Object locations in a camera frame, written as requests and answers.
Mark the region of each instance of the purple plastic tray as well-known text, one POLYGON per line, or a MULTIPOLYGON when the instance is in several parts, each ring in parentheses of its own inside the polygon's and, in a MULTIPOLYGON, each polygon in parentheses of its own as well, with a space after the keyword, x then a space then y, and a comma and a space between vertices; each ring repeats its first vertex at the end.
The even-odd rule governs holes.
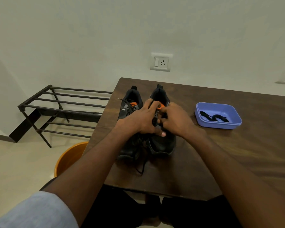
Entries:
POLYGON ((195 116, 198 124, 203 127, 233 130, 242 124, 242 119, 240 118, 236 109, 233 106, 226 104, 199 102, 196 104, 195 116), (206 117, 201 116, 200 111, 204 111, 210 116, 219 114, 226 117, 229 122, 223 122, 218 118, 218 122, 209 121, 206 117))

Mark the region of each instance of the tiled floor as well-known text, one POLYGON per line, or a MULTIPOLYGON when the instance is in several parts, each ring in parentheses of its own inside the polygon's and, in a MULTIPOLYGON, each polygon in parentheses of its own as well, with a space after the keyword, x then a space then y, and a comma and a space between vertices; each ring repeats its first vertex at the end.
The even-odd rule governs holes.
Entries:
MULTIPOLYGON (((49 117, 42 116, 37 127, 49 117)), ((71 120, 73 124, 95 126, 93 122, 71 120)), ((58 130, 91 135, 93 129, 49 125, 49 130, 58 130)), ((43 133, 52 148, 31 128, 18 143, 0 141, 0 216, 38 191, 54 177, 54 167, 60 155, 70 146, 88 141, 88 138, 43 133)), ((171 227, 161 223, 158 227, 171 227)))

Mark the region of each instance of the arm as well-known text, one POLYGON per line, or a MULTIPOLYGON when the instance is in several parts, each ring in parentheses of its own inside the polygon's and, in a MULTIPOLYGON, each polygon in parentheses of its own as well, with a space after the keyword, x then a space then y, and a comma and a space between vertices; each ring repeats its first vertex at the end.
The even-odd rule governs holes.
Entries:
POLYGON ((285 227, 285 195, 233 159, 175 103, 162 108, 163 127, 195 148, 244 227, 285 227))
POLYGON ((72 211, 79 227, 89 212, 118 153, 135 133, 166 134, 152 125, 160 105, 148 99, 143 108, 117 121, 111 132, 43 191, 56 194, 72 211))

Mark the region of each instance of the black sneaker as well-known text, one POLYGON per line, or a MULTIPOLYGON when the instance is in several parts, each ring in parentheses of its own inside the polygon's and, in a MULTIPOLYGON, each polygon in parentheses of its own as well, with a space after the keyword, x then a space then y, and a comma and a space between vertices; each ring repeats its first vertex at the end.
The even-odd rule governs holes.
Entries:
POLYGON ((165 90, 161 84, 157 84, 156 89, 151 94, 150 98, 154 101, 159 101, 161 103, 161 107, 159 107, 154 115, 152 120, 153 126, 159 126, 161 129, 166 132, 165 137, 161 137, 158 135, 150 135, 146 141, 146 146, 149 148, 151 154, 153 155, 170 155, 176 145, 176 136, 170 133, 168 130, 163 128, 163 125, 157 123, 157 112, 162 108, 169 105, 170 100, 167 97, 165 90))
MULTIPOLYGON (((131 89, 127 91, 125 97, 122 100, 119 116, 118 119, 123 119, 126 116, 132 114, 135 110, 141 109, 142 106, 142 99, 137 91, 136 86, 132 86, 131 89)), ((140 150, 140 139, 139 134, 134 134, 125 144, 125 146, 120 151, 117 159, 122 160, 130 160, 134 161, 137 160, 139 157, 139 150, 140 150)))

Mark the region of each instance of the shirt sleeve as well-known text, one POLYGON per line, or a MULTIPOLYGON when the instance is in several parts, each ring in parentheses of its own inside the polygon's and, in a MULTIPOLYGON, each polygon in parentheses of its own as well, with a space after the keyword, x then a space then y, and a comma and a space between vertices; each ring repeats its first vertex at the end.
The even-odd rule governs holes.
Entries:
POLYGON ((38 191, 0 218, 0 228, 78 228, 67 205, 55 194, 38 191))

